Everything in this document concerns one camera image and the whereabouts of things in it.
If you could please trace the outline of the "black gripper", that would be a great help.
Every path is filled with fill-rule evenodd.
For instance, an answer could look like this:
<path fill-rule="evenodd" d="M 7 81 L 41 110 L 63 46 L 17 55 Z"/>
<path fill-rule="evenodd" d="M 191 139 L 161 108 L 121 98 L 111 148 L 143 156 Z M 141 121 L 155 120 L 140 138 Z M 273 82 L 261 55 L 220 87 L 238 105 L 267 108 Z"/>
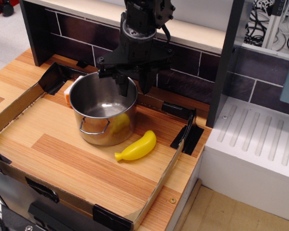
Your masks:
<path fill-rule="evenodd" d="M 99 77 L 112 77 L 121 96 L 128 94 L 129 77 L 138 79 L 141 92 L 150 92 L 160 70 L 169 69 L 174 51 L 169 44 L 155 41 L 155 34 L 143 35 L 121 31 L 118 47 L 101 56 Z"/>

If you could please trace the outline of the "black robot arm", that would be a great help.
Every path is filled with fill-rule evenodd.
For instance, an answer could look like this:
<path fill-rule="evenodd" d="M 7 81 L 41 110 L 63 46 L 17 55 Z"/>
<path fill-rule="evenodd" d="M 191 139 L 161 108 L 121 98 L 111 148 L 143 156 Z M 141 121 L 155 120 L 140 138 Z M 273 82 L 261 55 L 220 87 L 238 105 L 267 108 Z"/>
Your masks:
<path fill-rule="evenodd" d="M 118 47 L 97 61 L 99 77 L 112 77 L 124 97 L 130 77 L 147 94 L 159 71 L 170 69 L 174 52 L 168 46 L 171 35 L 166 23 L 173 19 L 175 11 L 169 0 L 127 0 L 125 6 Z"/>

